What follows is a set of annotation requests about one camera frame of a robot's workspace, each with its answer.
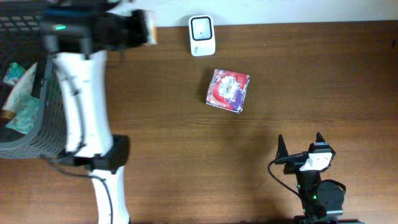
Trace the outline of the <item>red purple pad package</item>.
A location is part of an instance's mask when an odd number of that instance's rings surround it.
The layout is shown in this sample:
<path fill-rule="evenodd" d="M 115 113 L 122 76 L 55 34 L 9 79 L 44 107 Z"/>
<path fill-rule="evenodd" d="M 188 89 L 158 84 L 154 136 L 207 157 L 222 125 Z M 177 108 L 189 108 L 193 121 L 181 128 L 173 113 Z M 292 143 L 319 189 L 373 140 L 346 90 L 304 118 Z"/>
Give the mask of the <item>red purple pad package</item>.
<path fill-rule="evenodd" d="M 215 69 L 206 94 L 206 104 L 241 113 L 249 81 L 249 75 Z"/>

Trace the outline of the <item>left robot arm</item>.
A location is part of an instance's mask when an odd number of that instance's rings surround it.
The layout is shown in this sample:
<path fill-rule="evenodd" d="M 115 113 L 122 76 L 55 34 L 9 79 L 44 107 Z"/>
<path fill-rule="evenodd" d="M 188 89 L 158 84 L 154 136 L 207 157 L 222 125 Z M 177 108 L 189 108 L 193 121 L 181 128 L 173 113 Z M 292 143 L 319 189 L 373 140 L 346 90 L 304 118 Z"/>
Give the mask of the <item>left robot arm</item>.
<path fill-rule="evenodd" d="M 155 14 L 129 1 L 59 1 L 44 10 L 40 28 L 67 124 L 64 152 L 45 161 L 60 173 L 65 166 L 84 167 L 95 190 L 98 221 L 129 223 L 124 169 L 130 140 L 109 127 L 106 59 L 110 50 L 155 44 Z"/>

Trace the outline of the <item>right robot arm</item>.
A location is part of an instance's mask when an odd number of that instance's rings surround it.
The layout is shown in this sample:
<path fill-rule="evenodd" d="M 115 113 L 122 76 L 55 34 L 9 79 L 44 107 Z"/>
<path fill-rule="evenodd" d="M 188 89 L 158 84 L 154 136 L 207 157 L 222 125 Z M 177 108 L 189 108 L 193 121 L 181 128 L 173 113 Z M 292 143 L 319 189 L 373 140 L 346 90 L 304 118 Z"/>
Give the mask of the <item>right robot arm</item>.
<path fill-rule="evenodd" d="M 336 155 L 335 150 L 324 140 L 321 133 L 316 133 L 315 142 L 307 151 L 289 154 L 285 141 L 280 134 L 275 159 L 267 166 L 270 176 L 281 186 L 295 194 L 302 204 L 302 215 L 294 217 L 299 224 L 311 223 L 359 223 L 359 220 L 340 220 L 343 214 L 346 186 L 341 182 L 321 178 Z M 294 190 L 271 171 L 272 165 L 283 165 L 285 175 L 296 176 L 297 188 Z"/>

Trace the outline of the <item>teal snack packet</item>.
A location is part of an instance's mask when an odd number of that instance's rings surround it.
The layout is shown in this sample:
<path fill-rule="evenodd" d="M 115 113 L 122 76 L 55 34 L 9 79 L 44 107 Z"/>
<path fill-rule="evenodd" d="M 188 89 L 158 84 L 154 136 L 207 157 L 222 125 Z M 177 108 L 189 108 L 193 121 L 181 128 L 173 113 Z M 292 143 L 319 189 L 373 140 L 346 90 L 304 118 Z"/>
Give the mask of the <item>teal snack packet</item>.
<path fill-rule="evenodd" d="M 39 103 L 38 98 L 30 95 L 24 96 L 17 107 L 16 116 L 6 124 L 6 127 L 22 134 L 28 134 L 36 122 Z"/>

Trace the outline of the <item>small orange tissue pack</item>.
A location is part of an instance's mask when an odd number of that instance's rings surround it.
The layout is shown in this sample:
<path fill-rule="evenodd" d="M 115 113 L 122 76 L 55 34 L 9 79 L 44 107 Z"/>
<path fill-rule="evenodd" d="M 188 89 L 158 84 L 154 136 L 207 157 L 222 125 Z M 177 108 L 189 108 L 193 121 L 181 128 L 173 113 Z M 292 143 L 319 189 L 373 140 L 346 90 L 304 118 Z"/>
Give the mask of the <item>small orange tissue pack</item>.
<path fill-rule="evenodd" d="M 146 45 L 157 45 L 156 15 L 153 11 L 144 11 L 146 28 L 148 31 Z"/>

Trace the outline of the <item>white cream tube gold cap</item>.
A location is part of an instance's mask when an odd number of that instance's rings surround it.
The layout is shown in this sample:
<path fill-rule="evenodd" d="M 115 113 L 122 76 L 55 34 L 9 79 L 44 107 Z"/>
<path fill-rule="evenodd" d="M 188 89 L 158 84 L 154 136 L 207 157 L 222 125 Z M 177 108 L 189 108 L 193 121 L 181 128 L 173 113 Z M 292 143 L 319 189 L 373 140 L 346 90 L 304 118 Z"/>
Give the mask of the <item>white cream tube gold cap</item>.
<path fill-rule="evenodd" d="M 36 71 L 37 62 L 27 69 L 19 81 L 12 87 L 9 96 L 2 107 L 1 119 L 9 121 L 16 116 L 16 110 L 21 99 L 26 95 L 31 95 L 32 93 Z"/>

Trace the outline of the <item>small teal tissue pack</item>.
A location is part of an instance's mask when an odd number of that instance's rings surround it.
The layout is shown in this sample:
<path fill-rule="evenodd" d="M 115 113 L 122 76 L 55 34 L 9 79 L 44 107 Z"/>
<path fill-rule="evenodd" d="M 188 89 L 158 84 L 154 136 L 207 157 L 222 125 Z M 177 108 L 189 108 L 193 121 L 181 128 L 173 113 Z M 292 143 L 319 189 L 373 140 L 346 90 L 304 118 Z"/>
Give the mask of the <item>small teal tissue pack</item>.
<path fill-rule="evenodd" d="M 13 87 L 24 73 L 25 68 L 23 68 L 16 62 L 12 62 L 10 63 L 2 82 L 8 86 Z"/>

